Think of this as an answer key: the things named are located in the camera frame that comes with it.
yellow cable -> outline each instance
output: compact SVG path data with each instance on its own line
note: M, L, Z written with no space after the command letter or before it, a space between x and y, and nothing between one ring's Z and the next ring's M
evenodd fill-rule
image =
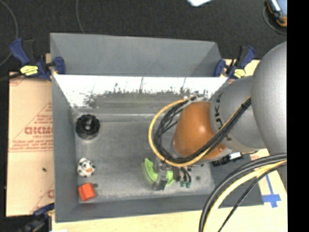
M154 127L154 124L156 122L156 120L160 117L160 115L162 113L164 113L166 110L168 110L169 108L179 104L179 103L182 103L184 101L187 101L187 99L183 99L183 100L178 100L178 101L175 101L165 107L163 107L153 118L153 120L151 121L150 123L150 126L149 126L149 129L148 129L148 141L149 141L149 144L150 144L150 147L152 149L152 151L155 153L155 155L157 157L159 157L162 161L165 161L167 164L171 165L171 166L174 166L174 167L185 167L185 166L189 166L189 165L192 165L194 163L196 163L197 161L199 161L200 159L202 159L209 151L210 147L205 150L203 153L199 154L198 156L196 156L195 158L193 158L192 160L189 160L189 161L186 161L186 162L183 162L183 163L175 163L175 162L172 162L168 159L166 159L164 156L162 156L160 154L160 152L157 150L157 148L155 147L154 143L153 143L153 139L152 139L152 130L153 130L153 127ZM218 131L218 133L223 130L223 128L225 127L225 125L232 119L232 117L234 116L234 114L224 123L224 125L220 128L220 130Z
M251 172L247 175L245 175L244 177L238 179L237 181L233 182L227 189L224 190L224 192L217 198L217 200L213 203L211 209L209 210L208 215L205 218L205 226L204 226L204 230L203 232L208 232L208 227L210 224L210 220L213 216L213 213L218 209L218 207L221 205L221 203L224 201L224 199L237 187L239 187L241 184L247 182L248 180L251 180L254 177L259 177L260 175L262 175L263 173L267 172L268 170L277 167L283 163L285 163L286 160L277 162L277 163L273 163L273 164L269 164L266 165L264 167L261 167L257 170L255 170L254 172Z

black round object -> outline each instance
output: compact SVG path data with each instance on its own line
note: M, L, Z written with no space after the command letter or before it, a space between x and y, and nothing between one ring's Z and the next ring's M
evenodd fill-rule
M87 114L78 118L76 133L83 139L93 139L98 135L100 121L93 115Z

cardboard sheet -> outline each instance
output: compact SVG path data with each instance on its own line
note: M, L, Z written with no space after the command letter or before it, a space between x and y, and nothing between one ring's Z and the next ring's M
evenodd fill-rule
M51 83L9 83L6 216L29 215L54 201Z

blue tape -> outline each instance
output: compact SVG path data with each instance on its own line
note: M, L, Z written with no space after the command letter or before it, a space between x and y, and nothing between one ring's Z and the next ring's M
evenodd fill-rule
M265 202L265 203L270 202L271 208L276 208L276 207L278 207L277 202L281 201L281 198L280 198L279 194L274 194L268 175L266 175L266 181L268 183L270 194L262 195L263 202Z

cable bundle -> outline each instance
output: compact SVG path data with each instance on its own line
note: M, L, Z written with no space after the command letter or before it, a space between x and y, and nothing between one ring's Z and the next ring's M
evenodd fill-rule
M209 224L211 218L213 216L214 211L220 206L223 200L237 187L241 184L253 179L257 178L244 192L244 194L240 197L240 199L236 202L231 212L221 225L219 231L222 230L224 225L227 223L229 218L235 212L237 207L240 205L242 200L247 196L250 190L268 173L277 170L280 167L283 167L287 164L287 154L276 154L272 156L263 157L257 159L255 161L251 161L240 168L236 169L229 176L227 176L210 194L207 199L201 213L200 221L199 221L199 232L208 231Z
M172 119L182 111L182 107L189 102L188 99L183 99L179 101L175 101L166 107L162 108L153 118L150 123L148 130L148 140L150 143L150 147L153 152L167 164L174 167L184 167L189 166L200 159L202 159L207 153L210 153L216 146L224 139L224 137L229 133L234 124L240 118L240 116L244 113L244 111L251 105L251 97L249 96L243 104L237 109L237 111L225 122L225 124L221 127L221 129L217 132L217 134L209 140L202 148L193 153L192 155L185 158L174 158L169 152L167 152L162 146L162 135L167 130L169 130L172 126L174 126L177 122L171 124ZM162 118L157 131L154 134L154 139L152 138L152 130L155 122L163 114L166 110L170 109Z

